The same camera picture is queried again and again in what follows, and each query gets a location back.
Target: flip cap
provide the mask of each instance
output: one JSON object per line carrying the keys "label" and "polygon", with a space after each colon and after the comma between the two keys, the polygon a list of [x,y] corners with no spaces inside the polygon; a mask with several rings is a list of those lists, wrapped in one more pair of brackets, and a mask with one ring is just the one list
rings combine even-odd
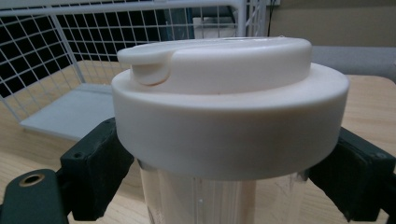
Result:
{"label": "flip cap", "polygon": [[299,172],[336,144],[347,78],[296,38],[161,42],[124,49],[112,81],[119,139],[139,160],[223,180]]}

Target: wooden table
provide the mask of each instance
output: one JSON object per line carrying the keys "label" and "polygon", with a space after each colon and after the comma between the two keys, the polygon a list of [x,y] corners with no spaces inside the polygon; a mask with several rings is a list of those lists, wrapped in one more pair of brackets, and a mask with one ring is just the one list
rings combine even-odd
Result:
{"label": "wooden table", "polygon": [[[343,127],[396,156],[396,86],[382,77],[349,76]],[[58,170],[59,158],[75,144],[43,133],[26,131],[0,104],[0,202],[6,185],[29,171]],[[382,213],[376,223],[385,223]],[[78,223],[69,218],[71,223]],[[97,223],[149,223],[137,162],[124,179],[106,215]],[[347,223],[324,193],[310,181],[298,223]]]}

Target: plastic cylinder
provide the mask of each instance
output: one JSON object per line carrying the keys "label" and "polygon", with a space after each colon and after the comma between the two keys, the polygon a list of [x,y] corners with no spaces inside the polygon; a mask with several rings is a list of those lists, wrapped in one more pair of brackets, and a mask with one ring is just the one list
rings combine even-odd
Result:
{"label": "plastic cylinder", "polygon": [[117,132],[141,164],[151,223],[292,223],[304,170],[332,152],[347,78],[303,39],[124,49]]}

